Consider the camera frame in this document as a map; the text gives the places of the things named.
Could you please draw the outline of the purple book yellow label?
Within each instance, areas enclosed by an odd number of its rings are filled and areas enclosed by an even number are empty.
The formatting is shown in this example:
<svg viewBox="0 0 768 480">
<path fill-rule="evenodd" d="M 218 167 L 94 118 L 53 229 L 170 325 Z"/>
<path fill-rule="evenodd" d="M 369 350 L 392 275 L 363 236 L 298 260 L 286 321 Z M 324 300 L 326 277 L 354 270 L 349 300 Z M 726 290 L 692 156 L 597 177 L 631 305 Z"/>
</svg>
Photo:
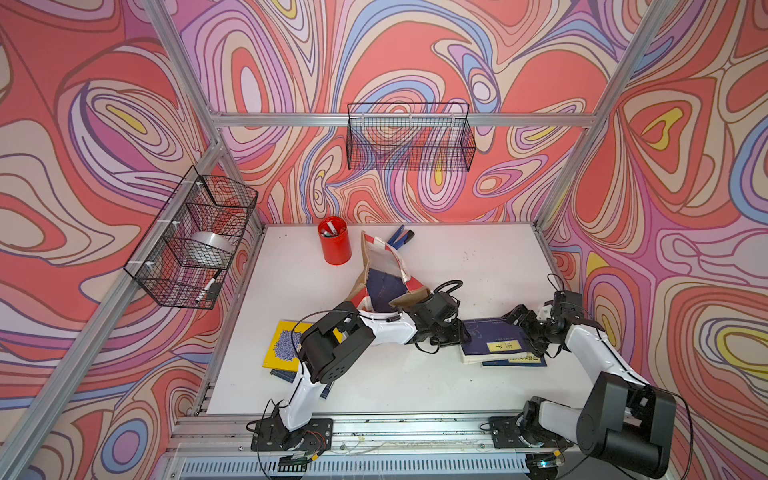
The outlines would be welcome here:
<svg viewBox="0 0 768 480">
<path fill-rule="evenodd" d="M 524 358 L 530 353 L 522 329 L 501 318 L 466 320 L 463 325 L 469 334 L 461 345 L 464 364 Z"/>
</svg>

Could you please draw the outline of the dark blue book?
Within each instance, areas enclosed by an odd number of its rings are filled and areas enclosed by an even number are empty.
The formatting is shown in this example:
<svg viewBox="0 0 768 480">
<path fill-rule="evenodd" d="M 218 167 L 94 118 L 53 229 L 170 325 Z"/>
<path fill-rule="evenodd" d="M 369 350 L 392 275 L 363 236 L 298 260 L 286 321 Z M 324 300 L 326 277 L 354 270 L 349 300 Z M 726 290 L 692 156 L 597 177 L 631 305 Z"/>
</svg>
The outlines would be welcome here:
<svg viewBox="0 0 768 480">
<path fill-rule="evenodd" d="M 397 307 L 392 302 L 408 292 L 406 285 L 399 276 L 376 269 L 368 271 L 366 289 L 372 311 L 377 313 L 395 312 Z"/>
</svg>

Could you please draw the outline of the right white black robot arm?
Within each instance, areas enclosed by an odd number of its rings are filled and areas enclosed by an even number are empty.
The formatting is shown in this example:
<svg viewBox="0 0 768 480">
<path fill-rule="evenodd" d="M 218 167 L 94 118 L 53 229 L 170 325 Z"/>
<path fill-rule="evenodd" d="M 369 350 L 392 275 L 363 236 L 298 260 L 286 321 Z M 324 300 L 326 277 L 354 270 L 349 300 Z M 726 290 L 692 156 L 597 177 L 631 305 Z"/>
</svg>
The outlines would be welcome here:
<svg viewBox="0 0 768 480">
<path fill-rule="evenodd" d="M 520 304 L 504 321 L 521 329 L 531 352 L 544 357 L 550 346 L 572 354 L 592 383 L 581 407 L 533 397 L 517 420 L 522 442 L 539 446 L 568 441 L 592 458 L 653 479 L 668 469 L 675 397 L 647 383 L 620 356 L 581 294 L 558 290 L 539 310 Z"/>
</svg>

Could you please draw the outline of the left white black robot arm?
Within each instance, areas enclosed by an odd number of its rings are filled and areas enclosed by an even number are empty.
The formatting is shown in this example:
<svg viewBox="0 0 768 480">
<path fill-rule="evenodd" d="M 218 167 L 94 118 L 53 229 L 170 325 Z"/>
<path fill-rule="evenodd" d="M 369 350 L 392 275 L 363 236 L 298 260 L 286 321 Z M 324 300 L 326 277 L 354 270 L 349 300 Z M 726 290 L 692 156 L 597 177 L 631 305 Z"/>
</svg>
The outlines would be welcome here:
<svg viewBox="0 0 768 480">
<path fill-rule="evenodd" d="M 459 279 L 446 281 L 424 300 L 396 312 L 363 312 L 350 301 L 325 311 L 292 343 L 299 368 L 287 402 L 273 411 L 279 425 L 289 433 L 307 426 L 324 386 L 341 378 L 370 347 L 414 345 L 424 352 L 427 342 L 436 354 L 445 346 L 468 342 L 454 295 L 462 286 Z"/>
</svg>

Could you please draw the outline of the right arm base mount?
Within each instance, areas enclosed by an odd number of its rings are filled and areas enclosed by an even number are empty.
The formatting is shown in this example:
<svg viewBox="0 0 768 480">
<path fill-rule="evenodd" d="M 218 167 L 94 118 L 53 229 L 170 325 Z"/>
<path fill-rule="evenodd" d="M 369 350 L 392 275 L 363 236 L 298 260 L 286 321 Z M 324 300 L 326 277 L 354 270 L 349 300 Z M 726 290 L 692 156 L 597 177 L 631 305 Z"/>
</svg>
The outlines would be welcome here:
<svg viewBox="0 0 768 480">
<path fill-rule="evenodd" d="M 573 445 L 565 437 L 544 429 L 538 420 L 544 398 L 534 396 L 528 400 L 521 412 L 514 416 L 492 416 L 488 419 L 486 431 L 492 437 L 496 449 L 513 448 L 558 448 L 567 449 Z"/>
</svg>

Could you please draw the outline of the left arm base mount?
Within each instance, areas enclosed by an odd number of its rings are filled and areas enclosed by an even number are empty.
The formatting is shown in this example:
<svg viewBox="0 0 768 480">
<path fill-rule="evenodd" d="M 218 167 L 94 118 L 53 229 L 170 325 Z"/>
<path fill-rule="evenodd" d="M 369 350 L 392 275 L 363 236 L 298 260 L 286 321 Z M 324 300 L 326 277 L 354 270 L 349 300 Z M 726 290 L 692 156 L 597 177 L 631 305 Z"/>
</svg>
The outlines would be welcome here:
<svg viewBox="0 0 768 480">
<path fill-rule="evenodd" d="M 290 431 L 278 414 L 246 424 L 246 431 L 252 434 L 251 450 L 254 452 L 322 454 L 332 447 L 333 430 L 331 418 L 311 418 L 304 427 Z"/>
</svg>

